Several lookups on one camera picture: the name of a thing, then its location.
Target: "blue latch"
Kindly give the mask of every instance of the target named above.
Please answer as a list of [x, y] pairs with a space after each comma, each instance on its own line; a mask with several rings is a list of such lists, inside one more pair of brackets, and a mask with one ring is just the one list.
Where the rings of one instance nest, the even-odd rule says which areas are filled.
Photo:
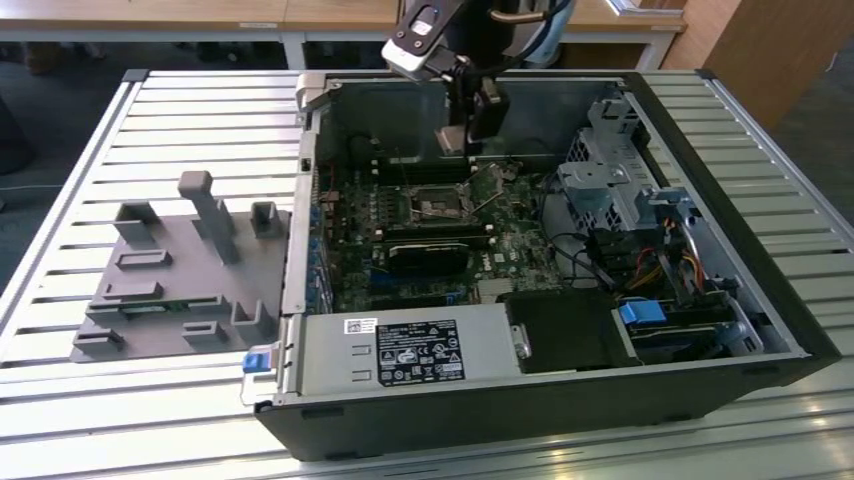
[[242, 373], [262, 373], [268, 372], [270, 368], [270, 353], [269, 352], [249, 352], [242, 357]]
[[619, 316], [621, 317], [625, 325], [632, 323], [644, 324], [667, 321], [661, 306], [655, 300], [625, 302], [625, 304], [619, 307]]

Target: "warning label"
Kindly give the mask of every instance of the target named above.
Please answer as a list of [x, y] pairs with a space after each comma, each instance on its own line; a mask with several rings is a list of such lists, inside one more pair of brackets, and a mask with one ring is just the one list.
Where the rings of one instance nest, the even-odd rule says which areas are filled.
[[384, 387], [463, 380], [456, 320], [376, 325], [376, 361]]

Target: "motherboard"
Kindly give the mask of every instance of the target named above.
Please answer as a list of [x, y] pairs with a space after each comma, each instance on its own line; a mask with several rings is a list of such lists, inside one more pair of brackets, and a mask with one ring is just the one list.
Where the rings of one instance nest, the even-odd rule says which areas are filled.
[[318, 194], [332, 309], [495, 303], [565, 283], [539, 221], [545, 175], [495, 160], [329, 165]]

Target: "black cable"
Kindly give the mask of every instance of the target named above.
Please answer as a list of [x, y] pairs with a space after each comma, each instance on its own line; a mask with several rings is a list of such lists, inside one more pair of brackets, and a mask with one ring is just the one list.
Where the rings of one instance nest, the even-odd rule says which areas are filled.
[[559, 233], [557, 235], [552, 235], [551, 240], [548, 240], [549, 242], [553, 241], [555, 238], [557, 237], [572, 237], [575, 240], [580, 241], [580, 242], [585, 242], [587, 240], [589, 240], [589, 237], [587, 235], [584, 235], [583, 233], [577, 233], [577, 232], [563, 232]]
[[528, 58], [536, 51], [536, 49], [543, 45], [545, 37], [548, 36], [548, 31], [551, 30], [551, 22], [553, 20], [553, 16], [560, 10], [568, 7], [571, 1], [572, 0], [561, 0], [560, 3], [545, 12], [543, 26], [539, 34], [536, 35], [536, 38], [515, 56], [509, 57], [503, 63], [492, 67], [468, 71], [467, 75], [471, 75], [472, 77], [491, 77], [504, 72], [505, 70], [509, 70], [511, 68], [516, 68], [524, 61], [524, 59]]
[[609, 278], [605, 278], [601, 276], [601, 273], [597, 271], [596, 267], [584, 262], [583, 260], [577, 259], [577, 255], [581, 252], [585, 252], [584, 249], [579, 250], [577, 252], [575, 252], [575, 255], [569, 255], [565, 250], [563, 250], [560, 247], [557, 247], [553, 243], [551, 244], [551, 246], [555, 249], [555, 252], [560, 254], [561, 257], [564, 257], [571, 263], [572, 263], [572, 276], [575, 276], [575, 266], [581, 267], [584, 270], [587, 270], [589, 272], [589, 274], [593, 276], [593, 278], [604, 285], [607, 285], [609, 288], [615, 287], [615, 283], [613, 280], [611, 280]]

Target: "aluminum slotted table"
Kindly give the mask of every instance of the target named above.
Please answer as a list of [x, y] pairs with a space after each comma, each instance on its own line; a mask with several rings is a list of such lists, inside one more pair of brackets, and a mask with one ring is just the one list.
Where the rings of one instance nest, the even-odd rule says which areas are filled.
[[[0, 300], [0, 478], [421, 480], [583, 471], [585, 479], [717, 479], [854, 468], [854, 233], [723, 87], [693, 72], [644, 77], [846, 356], [803, 381], [696, 421], [300, 463], [240, 402], [241, 353], [69, 363], [121, 201], [149, 200], [160, 215], [189, 213], [177, 178], [204, 169], [232, 212], [261, 199], [290, 205], [297, 73], [133, 77]], [[653, 155], [677, 185], [661, 151]]]

